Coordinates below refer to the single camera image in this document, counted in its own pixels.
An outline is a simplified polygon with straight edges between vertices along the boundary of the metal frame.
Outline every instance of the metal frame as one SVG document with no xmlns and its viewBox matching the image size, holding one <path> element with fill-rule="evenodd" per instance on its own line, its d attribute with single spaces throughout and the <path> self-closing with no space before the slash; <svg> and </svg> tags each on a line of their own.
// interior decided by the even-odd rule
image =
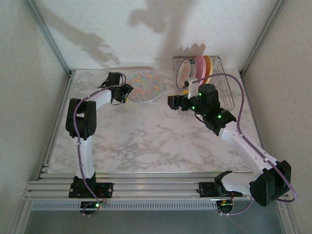
<svg viewBox="0 0 312 234">
<path fill-rule="evenodd" d="M 38 28 L 40 29 L 43 37 L 45 38 L 46 42 L 50 46 L 53 54 L 57 58 L 58 62 L 60 63 L 62 69 L 64 70 L 65 74 L 69 77 L 70 76 L 70 69 L 67 66 L 67 63 L 60 52 L 56 42 L 54 41 L 47 25 L 45 24 L 43 17 L 41 16 L 37 5 L 34 3 L 33 0 L 23 0 L 27 9 L 29 10 L 30 14 L 34 18 L 34 21 L 36 22 Z"/>
<path fill-rule="evenodd" d="M 241 80 L 242 80 L 242 85 L 243 85 L 243 88 L 244 88 L 244 91 L 245 91 L 246 99 L 247 99 L 247 102 L 248 102 L 248 105 L 249 105 L 249 108 L 250 108 L 250 112 L 252 113 L 253 123 L 254 123 L 254 126 L 255 126 L 255 130 L 257 132 L 257 136 L 259 138 L 260 146 L 263 148 L 263 140 L 262 140 L 262 137 L 260 135 L 260 129 L 259 129 L 259 126 L 257 124 L 256 118 L 255 118 L 255 115 L 254 115 L 254 110 L 253 110 L 253 106 L 252 106 L 252 104 L 250 102 L 248 91 L 246 89 L 245 80 L 243 78 L 241 78 Z"/>
<path fill-rule="evenodd" d="M 24 233 L 32 210 L 81 210 L 80 204 L 82 201 L 94 200 L 68 198 L 70 183 L 72 182 L 74 174 L 47 173 L 49 159 L 55 144 L 61 116 L 74 74 L 69 70 L 66 61 L 58 49 L 35 3 L 32 0 L 23 1 L 69 79 L 53 125 L 38 180 L 29 181 L 27 183 L 22 201 L 13 222 L 10 233 L 16 234 Z M 286 0 L 277 1 L 251 54 L 245 62 L 241 71 L 242 78 L 250 68 L 286 2 Z M 113 197 L 102 210 L 214 210 L 216 207 L 216 200 L 223 198 L 200 198 L 196 190 L 199 182 L 211 182 L 216 175 L 218 175 L 218 173 L 97 174 L 98 182 L 113 182 L 115 184 Z M 237 199 L 249 200 L 250 198 L 245 196 Z M 300 233 L 289 205 L 278 202 L 278 207 L 286 233 Z"/>
<path fill-rule="evenodd" d="M 274 6 L 267 22 L 265 23 L 264 27 L 261 30 L 261 33 L 255 42 L 251 53 L 249 54 L 242 70 L 240 71 L 241 77 L 244 78 L 248 70 L 250 69 L 255 57 L 259 53 L 263 43 L 265 42 L 266 38 L 268 37 L 271 29 L 273 28 L 279 14 L 282 12 L 287 0 L 278 0 L 276 5 Z"/>
</svg>

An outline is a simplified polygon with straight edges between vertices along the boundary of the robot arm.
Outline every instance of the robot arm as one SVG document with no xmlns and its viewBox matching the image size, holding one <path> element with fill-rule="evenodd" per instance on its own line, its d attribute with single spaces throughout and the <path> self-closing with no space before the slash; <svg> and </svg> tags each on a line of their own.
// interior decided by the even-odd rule
<svg viewBox="0 0 312 234">
<path fill-rule="evenodd" d="M 91 130 L 89 136 L 85 139 L 82 139 L 80 142 L 80 157 L 81 157 L 81 165 L 83 169 L 84 176 L 88 179 L 92 178 L 92 176 L 95 174 L 94 166 L 93 166 L 93 156 L 92 156 L 92 139 L 93 139 L 93 134 L 96 130 L 96 111 L 105 103 L 109 103 L 112 100 L 112 91 L 111 90 L 104 90 L 102 92 L 99 92 L 95 94 L 93 97 L 91 97 L 86 103 L 87 106 L 92 106 L 92 111 L 94 118 L 90 120 L 88 123 L 90 126 L 93 126 L 94 129 Z M 73 138 L 73 142 L 77 151 L 78 147 L 78 138 L 75 136 Z M 75 176 L 78 178 L 82 178 L 81 175 L 81 170 L 80 170 L 80 162 L 79 159 L 76 159 L 76 173 Z"/>
<path fill-rule="evenodd" d="M 99 90 L 84 98 L 83 101 L 72 98 L 69 102 L 66 130 L 73 138 L 78 152 L 76 173 L 69 193 L 70 198 L 94 197 L 97 196 L 97 190 L 101 188 L 101 185 L 96 182 L 92 156 L 92 139 L 97 128 L 97 110 L 105 103 L 112 103 L 113 100 L 125 103 L 133 87 L 121 82 L 121 77 L 120 73 L 110 72 L 108 78 L 98 87 Z M 75 130 L 74 119 L 80 138 Z"/>
<path fill-rule="evenodd" d="M 173 110 L 179 108 L 182 111 L 192 110 L 195 115 L 202 116 L 202 122 L 206 127 L 230 144 L 253 171 L 252 177 L 238 173 L 231 174 L 232 171 L 226 171 L 217 176 L 215 189 L 219 191 L 220 196 L 229 194 L 230 191 L 250 194 L 257 203 L 267 206 L 286 193 L 289 187 L 268 162 L 272 162 L 288 181 L 291 178 L 290 165 L 286 161 L 278 162 L 276 158 L 253 142 L 245 132 L 239 133 L 236 118 L 220 107 L 218 91 L 213 84 L 203 84 L 196 88 L 198 91 L 194 92 L 190 86 L 187 95 L 168 96 L 168 105 Z M 265 155 L 265 159 L 244 138 L 247 138 L 257 150 Z"/>
</svg>

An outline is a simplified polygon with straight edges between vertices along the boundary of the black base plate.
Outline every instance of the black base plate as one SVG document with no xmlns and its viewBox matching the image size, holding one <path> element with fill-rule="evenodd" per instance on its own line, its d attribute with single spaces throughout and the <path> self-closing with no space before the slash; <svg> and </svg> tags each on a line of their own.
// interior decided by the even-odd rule
<svg viewBox="0 0 312 234">
<path fill-rule="evenodd" d="M 243 196 L 242 193 L 231 191 L 227 194 L 221 195 L 215 188 L 215 183 L 213 182 L 200 182 L 199 189 L 197 192 L 200 194 L 200 197 L 232 197 L 232 196 Z"/>
<path fill-rule="evenodd" d="M 113 183 L 96 183 L 96 188 L 93 190 L 95 195 L 101 198 L 112 198 Z M 79 188 L 72 183 L 70 186 L 69 198 L 94 198 L 86 188 Z"/>
</svg>

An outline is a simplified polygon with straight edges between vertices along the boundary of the marble table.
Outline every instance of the marble table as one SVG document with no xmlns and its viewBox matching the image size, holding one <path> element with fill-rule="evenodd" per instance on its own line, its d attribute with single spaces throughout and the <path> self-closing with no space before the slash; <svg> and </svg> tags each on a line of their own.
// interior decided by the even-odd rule
<svg viewBox="0 0 312 234">
<path fill-rule="evenodd" d="M 120 70 L 130 75 L 136 70 Z M 97 111 L 97 130 L 93 138 L 93 162 L 97 172 L 223 172 L 250 171 L 231 146 L 209 131 L 193 113 L 183 116 L 167 105 L 167 96 L 176 93 L 173 69 L 153 69 L 161 77 L 163 91 L 150 103 L 127 101 L 123 105 L 105 104 Z M 109 70 L 77 70 L 52 156 L 48 173 L 74 173 L 77 152 L 65 130 L 68 102 L 83 98 L 106 79 Z M 226 72 L 239 77 L 237 70 Z M 237 116 L 241 102 L 238 85 L 231 79 Z M 248 103 L 241 125 L 258 143 Z"/>
</svg>

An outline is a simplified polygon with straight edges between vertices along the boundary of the cable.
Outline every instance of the cable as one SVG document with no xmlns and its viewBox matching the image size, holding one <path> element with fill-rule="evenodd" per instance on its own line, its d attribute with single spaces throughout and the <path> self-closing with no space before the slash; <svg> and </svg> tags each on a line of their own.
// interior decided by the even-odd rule
<svg viewBox="0 0 312 234">
<path fill-rule="evenodd" d="M 242 112 L 243 112 L 243 106 L 244 106 L 244 100 L 245 100 L 245 94 L 244 94 L 244 89 L 243 86 L 241 85 L 241 83 L 238 81 L 238 79 L 235 76 L 232 76 L 231 74 L 227 74 L 227 73 L 219 73 L 219 74 L 213 74 L 207 77 L 204 77 L 202 79 L 198 79 L 196 80 L 194 83 L 198 83 L 201 82 L 202 80 L 211 78 L 211 77 L 216 77 L 216 76 L 226 76 L 226 77 L 231 77 L 233 78 L 236 83 L 238 84 L 240 91 L 242 93 L 242 101 L 241 101 L 241 105 L 240 105 L 240 109 L 239 109 L 239 114 L 238 114 L 238 118 L 237 118 L 237 129 L 239 134 L 243 135 L 243 139 L 270 165 L 274 168 L 274 170 L 276 170 L 276 172 L 279 174 L 279 176 L 281 176 L 281 178 L 284 180 L 284 182 L 286 183 L 286 185 L 289 187 L 289 189 L 292 191 L 293 194 L 293 199 L 291 200 L 283 200 L 283 199 L 277 199 L 278 201 L 282 201 L 282 202 L 294 202 L 295 200 L 297 200 L 298 196 L 296 191 L 294 190 L 294 188 L 292 187 L 292 185 L 289 183 L 289 181 L 286 179 L 286 177 L 281 173 L 281 171 L 270 161 L 267 160 L 266 157 L 257 149 L 257 147 L 255 147 L 248 139 L 247 137 L 244 136 L 244 134 L 242 133 L 241 129 L 240 129 L 240 118 L 242 116 Z"/>
<path fill-rule="evenodd" d="M 121 102 L 121 103 L 118 103 L 118 104 L 113 104 L 113 101 L 112 101 L 111 104 L 112 104 L 113 106 L 118 106 L 118 105 L 122 104 L 122 102 Z"/>
<path fill-rule="evenodd" d="M 231 192 L 231 199 L 230 199 L 230 201 L 233 201 L 234 198 L 235 198 L 235 194 Z"/>
<path fill-rule="evenodd" d="M 200 118 L 198 118 L 198 116 L 196 115 L 196 113 L 194 113 L 195 117 L 202 123 L 205 123 L 204 121 L 200 120 Z"/>
<path fill-rule="evenodd" d="M 220 216 L 222 216 L 222 215 L 226 215 L 226 216 L 238 215 L 238 214 L 241 214 L 244 211 L 248 210 L 251 207 L 252 202 L 253 202 L 253 196 L 250 196 L 250 197 L 251 198 L 250 198 L 250 202 L 249 202 L 248 206 L 246 206 L 243 210 L 235 212 L 235 213 L 223 213 L 223 212 L 220 212 Z"/>
<path fill-rule="evenodd" d="M 104 197 L 104 195 L 103 195 L 103 193 L 102 193 L 101 191 L 102 191 L 102 190 L 98 190 L 99 194 L 102 195 L 102 201 L 100 201 L 99 204 L 100 204 L 100 203 L 103 203 L 104 200 L 105 200 L 105 203 L 104 203 L 104 204 L 106 204 L 106 203 L 107 203 L 107 200 L 106 200 L 106 198 Z M 83 207 L 83 209 L 82 209 L 82 215 L 85 214 L 84 212 L 85 212 L 86 208 L 87 208 L 88 206 L 92 205 L 92 204 L 94 204 L 93 201 L 87 203 L 87 204 Z"/>
<path fill-rule="evenodd" d="M 73 118 L 73 119 L 74 119 L 74 129 L 75 129 L 75 132 L 76 132 L 76 134 L 77 134 L 77 152 L 78 152 L 78 161 L 79 161 L 80 173 L 81 173 L 81 177 L 82 177 L 82 180 L 83 180 L 84 185 L 85 185 L 86 188 L 89 190 L 89 192 L 91 193 L 91 195 L 97 200 L 97 203 L 100 203 L 100 201 L 99 201 L 98 197 L 95 195 L 95 193 L 94 193 L 94 192 L 91 190 L 91 188 L 89 187 L 89 185 L 88 185 L 88 183 L 87 183 L 87 181 L 86 181 L 86 178 L 85 178 L 85 176 L 84 176 L 83 169 L 82 169 L 83 165 L 82 165 L 82 162 L 81 162 L 81 154 L 80 154 L 80 144 L 81 144 L 81 142 L 80 142 L 80 134 L 79 134 L 78 127 L 77 127 L 76 116 L 77 116 L 77 110 L 78 110 L 79 106 L 80 106 L 84 101 L 90 99 L 90 98 L 93 97 L 94 95 L 96 95 L 96 94 L 98 94 L 98 93 L 100 93 L 100 92 L 102 92 L 102 91 L 104 91 L 104 90 L 107 90 L 107 89 L 109 89 L 109 88 L 115 88 L 115 87 L 117 88 L 117 87 L 121 87 L 122 85 L 124 85 L 124 84 L 126 83 L 126 81 L 127 81 L 126 76 L 125 76 L 123 73 L 119 73 L 119 72 L 118 72 L 118 74 L 120 74 L 120 75 L 122 76 L 122 78 L 124 78 L 124 79 L 122 79 L 122 81 L 123 81 L 122 84 L 119 84 L 119 85 L 112 85 L 112 86 L 105 87 L 105 88 L 102 88 L 102 89 L 99 89 L 99 90 L 95 91 L 94 93 L 90 94 L 88 97 L 85 97 L 85 98 L 81 99 L 80 102 L 78 102 L 77 106 L 76 106 L 75 109 L 74 109 L 74 118 Z M 82 215 L 85 215 L 84 210 L 85 210 L 88 206 L 90 206 L 91 204 L 94 204 L 94 202 L 90 202 L 90 203 L 88 203 L 87 205 L 84 206 L 84 208 L 83 208 L 83 210 L 82 210 Z"/>
</svg>

